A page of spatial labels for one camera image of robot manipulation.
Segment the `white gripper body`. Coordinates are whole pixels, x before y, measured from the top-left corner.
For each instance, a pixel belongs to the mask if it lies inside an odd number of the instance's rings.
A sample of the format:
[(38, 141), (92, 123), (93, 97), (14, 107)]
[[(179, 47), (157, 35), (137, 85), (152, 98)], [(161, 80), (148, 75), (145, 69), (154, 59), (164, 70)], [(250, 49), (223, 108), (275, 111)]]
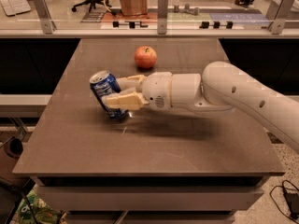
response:
[(142, 83), (142, 94), (152, 110), (169, 110), (171, 108), (170, 72), (156, 72), (146, 77)]

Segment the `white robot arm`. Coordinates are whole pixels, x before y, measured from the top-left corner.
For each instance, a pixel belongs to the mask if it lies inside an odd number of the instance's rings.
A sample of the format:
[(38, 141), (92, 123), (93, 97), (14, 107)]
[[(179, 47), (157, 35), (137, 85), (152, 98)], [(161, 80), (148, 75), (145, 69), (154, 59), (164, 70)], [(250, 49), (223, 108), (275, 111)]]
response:
[(152, 110), (184, 108), (201, 117), (239, 109), (299, 152), (299, 103), (227, 62), (213, 62), (201, 74), (156, 72), (117, 80), (119, 93), (106, 95), (110, 108)]

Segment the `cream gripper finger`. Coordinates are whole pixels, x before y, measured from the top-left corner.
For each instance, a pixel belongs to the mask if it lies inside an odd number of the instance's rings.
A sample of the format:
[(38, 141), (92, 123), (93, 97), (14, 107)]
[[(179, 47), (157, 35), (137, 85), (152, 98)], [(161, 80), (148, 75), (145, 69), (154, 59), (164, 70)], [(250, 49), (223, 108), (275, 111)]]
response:
[(109, 108), (139, 110), (150, 102), (141, 91), (129, 88), (119, 93), (112, 93), (101, 98), (103, 104)]
[(135, 75), (130, 77), (119, 77), (117, 82), (122, 91), (135, 88), (137, 91), (142, 89), (142, 83), (147, 77), (144, 75)]

